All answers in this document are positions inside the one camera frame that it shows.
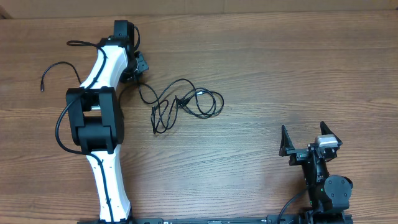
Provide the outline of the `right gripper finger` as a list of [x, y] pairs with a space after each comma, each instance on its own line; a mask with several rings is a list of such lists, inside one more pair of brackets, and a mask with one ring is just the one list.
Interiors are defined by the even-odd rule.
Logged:
[[341, 146], [343, 144], [341, 139], [337, 135], [335, 135], [333, 131], [330, 130], [330, 128], [326, 125], [326, 123], [324, 121], [320, 122], [320, 129], [321, 129], [322, 135], [327, 135], [327, 134], [333, 135], [337, 140], [338, 146]]
[[294, 145], [289, 137], [287, 129], [285, 125], [281, 127], [281, 142], [280, 142], [280, 149], [279, 149], [279, 156], [284, 157], [291, 154], [294, 150]]

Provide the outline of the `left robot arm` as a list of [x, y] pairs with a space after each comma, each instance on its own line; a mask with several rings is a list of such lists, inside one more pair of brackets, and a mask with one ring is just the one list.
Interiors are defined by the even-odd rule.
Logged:
[[100, 203], [97, 223], [133, 222], [121, 171], [124, 117], [116, 89], [148, 69], [138, 51], [138, 32], [133, 23], [116, 20], [113, 35], [95, 44], [98, 56], [86, 80], [66, 93], [64, 114], [73, 142], [80, 147], [78, 153], [86, 156], [95, 178]]

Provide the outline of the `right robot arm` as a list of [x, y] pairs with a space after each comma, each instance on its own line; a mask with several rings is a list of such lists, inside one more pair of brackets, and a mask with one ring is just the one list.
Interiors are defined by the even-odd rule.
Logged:
[[[277, 223], [353, 223], [349, 209], [353, 182], [341, 175], [330, 175], [326, 163], [337, 157], [343, 142], [326, 125], [320, 123], [321, 135], [305, 149], [296, 149], [285, 126], [281, 127], [279, 156], [289, 157], [290, 166], [301, 166], [306, 187], [293, 196], [277, 216]], [[308, 193], [310, 206], [296, 215], [285, 215], [289, 205]]]

